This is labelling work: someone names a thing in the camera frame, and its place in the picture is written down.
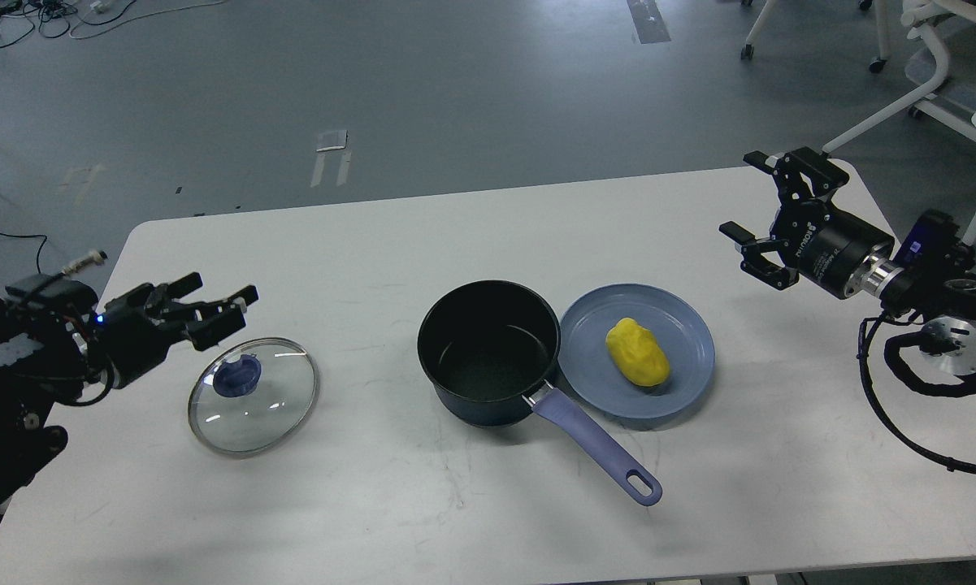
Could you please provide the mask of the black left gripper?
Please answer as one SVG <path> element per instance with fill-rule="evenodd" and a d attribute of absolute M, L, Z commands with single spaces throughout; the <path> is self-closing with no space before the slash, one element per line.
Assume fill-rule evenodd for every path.
<path fill-rule="evenodd" d="M 106 304 L 98 344 L 112 367 L 113 388 L 126 388 L 164 363 L 169 348 L 183 340 L 205 351 L 245 327 L 244 314 L 258 302 L 256 285 L 213 302 L 180 300 L 203 284 L 191 271 L 175 281 L 138 285 Z"/>

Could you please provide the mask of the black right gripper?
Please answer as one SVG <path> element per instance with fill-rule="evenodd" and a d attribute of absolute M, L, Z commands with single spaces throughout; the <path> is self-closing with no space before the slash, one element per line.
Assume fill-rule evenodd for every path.
<path fill-rule="evenodd" d="M 757 238 L 739 223 L 722 223 L 719 233 L 743 257 L 740 270 L 777 290 L 791 288 L 800 274 L 838 299 L 856 295 L 868 259 L 887 257 L 894 238 L 834 205 L 834 193 L 848 184 L 848 172 L 811 148 L 776 155 L 755 149 L 743 160 L 776 185 L 780 238 Z M 785 264 L 767 259 L 769 253 L 777 253 Z"/>

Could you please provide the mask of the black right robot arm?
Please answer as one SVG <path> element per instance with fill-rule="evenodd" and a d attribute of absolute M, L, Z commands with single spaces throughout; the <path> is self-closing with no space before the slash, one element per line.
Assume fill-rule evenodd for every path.
<path fill-rule="evenodd" d="M 744 162 L 773 179 L 779 207 L 766 236 L 733 221 L 719 226 L 740 252 L 740 270 L 777 290 L 805 278 L 840 300 L 858 293 L 877 299 L 880 314 L 862 319 L 857 336 L 868 404 L 915 454 L 952 473 L 976 475 L 976 463 L 922 447 L 899 429 L 874 391 L 870 370 L 881 326 L 904 327 L 882 349 L 901 384 L 927 397 L 976 396 L 974 250 L 956 235 L 951 216 L 925 212 L 897 245 L 891 234 L 836 206 L 835 193 L 848 184 L 848 172 L 815 149 L 752 151 Z"/>

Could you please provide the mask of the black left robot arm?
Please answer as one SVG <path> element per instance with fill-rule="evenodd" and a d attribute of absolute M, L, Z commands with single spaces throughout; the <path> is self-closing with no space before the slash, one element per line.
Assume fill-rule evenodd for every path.
<path fill-rule="evenodd" d="M 187 302 L 198 273 L 142 283 L 98 307 L 88 285 L 33 275 L 0 295 L 0 505 L 67 447 L 67 431 L 46 422 L 54 405 L 87 406 L 165 362 L 172 345 L 215 347 L 245 326 L 256 286 L 221 300 Z"/>

